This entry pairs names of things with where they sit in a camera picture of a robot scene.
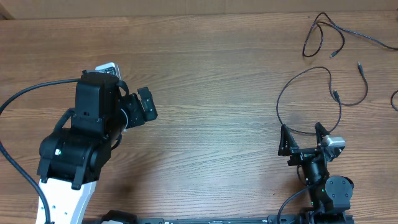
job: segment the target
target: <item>wood grain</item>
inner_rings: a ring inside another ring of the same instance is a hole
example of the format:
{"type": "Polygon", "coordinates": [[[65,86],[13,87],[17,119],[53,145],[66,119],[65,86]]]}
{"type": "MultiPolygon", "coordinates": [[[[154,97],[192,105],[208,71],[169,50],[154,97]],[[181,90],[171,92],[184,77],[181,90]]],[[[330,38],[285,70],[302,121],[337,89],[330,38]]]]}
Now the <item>wood grain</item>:
{"type": "MultiPolygon", "coordinates": [[[[104,166],[87,218],[110,209],[139,217],[263,217],[300,190],[295,168],[277,156],[280,123],[275,103],[285,83],[312,66],[326,66],[333,88],[350,103],[364,94],[356,67],[363,64],[369,95],[343,107],[334,134],[347,142],[330,165],[356,187],[350,214],[357,223],[395,223],[398,214],[398,113],[389,98],[398,89],[397,52],[325,28],[314,58],[301,56],[314,13],[227,16],[115,17],[0,22],[0,101],[28,86],[76,78],[84,69],[114,61],[131,90],[148,86],[156,121],[124,134],[104,166]]],[[[343,27],[398,45],[398,13],[335,12],[343,27]]],[[[316,50],[314,33],[308,50],[316,50]]],[[[328,75],[314,70],[288,87],[280,102],[287,124],[312,131],[334,125],[338,105],[328,75]]],[[[0,137],[34,178],[39,144],[69,107],[74,84],[23,95],[0,119],[0,137]]],[[[315,144],[296,136],[302,147],[315,144]]],[[[34,223],[38,196],[0,157],[0,223],[34,223]]],[[[307,206],[308,197],[284,213],[307,206]]]]}

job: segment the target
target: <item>wooden table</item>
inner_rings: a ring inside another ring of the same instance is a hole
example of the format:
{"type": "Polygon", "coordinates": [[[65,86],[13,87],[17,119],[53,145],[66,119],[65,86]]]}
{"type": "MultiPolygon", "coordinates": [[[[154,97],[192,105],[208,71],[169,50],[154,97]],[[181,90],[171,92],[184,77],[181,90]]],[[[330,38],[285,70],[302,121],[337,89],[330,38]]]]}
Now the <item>wooden table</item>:
{"type": "MultiPolygon", "coordinates": [[[[103,167],[86,211],[110,209],[139,217],[264,217],[300,190],[295,167],[277,156],[280,123],[275,103],[285,83],[312,66],[325,66],[344,106],[333,132],[346,139],[329,164],[333,175],[355,183],[350,214],[357,223],[395,223],[398,218],[398,112],[389,104],[398,89],[398,52],[324,28],[320,53],[302,58],[314,13],[226,16],[117,17],[0,21],[0,101],[28,86],[77,78],[84,69],[114,61],[131,90],[148,86],[159,117],[124,133],[103,167]]],[[[342,27],[398,45],[398,13],[330,13],[342,27]]],[[[314,32],[309,51],[318,47],[314,32]]],[[[39,144],[62,113],[74,106],[75,85],[50,86],[21,96],[3,112],[0,138],[35,179],[39,144]]],[[[330,128],[338,105],[328,75],[314,70],[284,93],[280,113],[292,127],[330,128]]],[[[302,147],[314,137],[295,135],[302,147]]],[[[38,196],[0,157],[0,223],[34,223],[38,196]]],[[[284,213],[308,206],[303,195],[284,213]]]]}

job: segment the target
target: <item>wall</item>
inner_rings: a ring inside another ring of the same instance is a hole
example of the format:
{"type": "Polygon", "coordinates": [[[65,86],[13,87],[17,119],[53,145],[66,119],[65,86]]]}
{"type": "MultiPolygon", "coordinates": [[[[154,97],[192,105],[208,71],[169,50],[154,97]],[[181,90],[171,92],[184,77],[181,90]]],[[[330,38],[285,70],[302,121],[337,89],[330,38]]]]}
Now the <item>wall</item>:
{"type": "Polygon", "coordinates": [[[398,0],[0,0],[8,19],[396,10],[398,0]]]}

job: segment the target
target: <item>tabletop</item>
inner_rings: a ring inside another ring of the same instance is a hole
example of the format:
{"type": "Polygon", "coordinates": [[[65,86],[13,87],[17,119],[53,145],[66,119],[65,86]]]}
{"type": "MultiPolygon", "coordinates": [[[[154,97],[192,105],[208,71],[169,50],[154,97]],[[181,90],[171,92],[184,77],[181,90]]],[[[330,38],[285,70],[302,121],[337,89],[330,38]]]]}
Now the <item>tabletop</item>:
{"type": "MultiPolygon", "coordinates": [[[[398,218],[398,52],[364,38],[323,28],[316,56],[302,57],[317,14],[276,13],[219,16],[111,17],[0,21],[0,101],[52,80],[78,78],[107,62],[119,64],[130,90],[148,86],[159,117],[123,133],[103,167],[85,217],[110,209],[145,217],[232,218],[276,214],[302,189],[295,167],[278,157],[280,123],[275,112],[283,86],[296,74],[324,66],[344,103],[364,95],[357,62],[369,83],[366,99],[343,106],[332,134],[346,149],[329,163],[331,175],[355,183],[351,210],[357,223],[395,223],[398,218]]],[[[398,12],[333,12],[341,27],[398,46],[398,12]]],[[[320,40],[315,30],[308,52],[320,40]]],[[[36,180],[39,145],[63,112],[74,107],[75,84],[49,86],[12,102],[0,117],[0,139],[36,180]]],[[[331,128],[338,104],[328,92],[328,74],[312,70],[286,89],[283,122],[313,131],[331,128]]],[[[299,146],[313,136],[294,134],[299,146]]],[[[34,223],[38,196],[0,157],[0,223],[34,223]]],[[[308,195],[284,214],[309,206],[308,195]]]]}

